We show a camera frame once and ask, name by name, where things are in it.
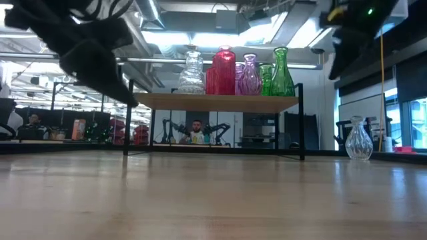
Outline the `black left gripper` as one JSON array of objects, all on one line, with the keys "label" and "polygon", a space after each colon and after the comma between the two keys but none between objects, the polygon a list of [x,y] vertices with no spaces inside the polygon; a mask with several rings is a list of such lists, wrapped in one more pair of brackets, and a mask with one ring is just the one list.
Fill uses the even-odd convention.
[{"label": "black left gripper", "polygon": [[32,30],[52,51],[59,65],[82,84],[119,102],[136,107],[138,102],[117,73],[110,51],[130,45],[133,39],[121,16],[132,0],[112,1],[107,17],[99,14],[102,1],[14,0],[5,11],[5,26]]}]

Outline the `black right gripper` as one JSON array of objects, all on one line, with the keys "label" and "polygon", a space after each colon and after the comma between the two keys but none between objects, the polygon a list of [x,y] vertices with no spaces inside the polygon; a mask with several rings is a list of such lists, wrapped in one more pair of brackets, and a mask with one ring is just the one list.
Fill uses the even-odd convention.
[{"label": "black right gripper", "polygon": [[335,27],[332,45],[335,58],[329,79],[335,80],[372,44],[398,0],[332,0],[329,11],[320,13],[320,27]]}]

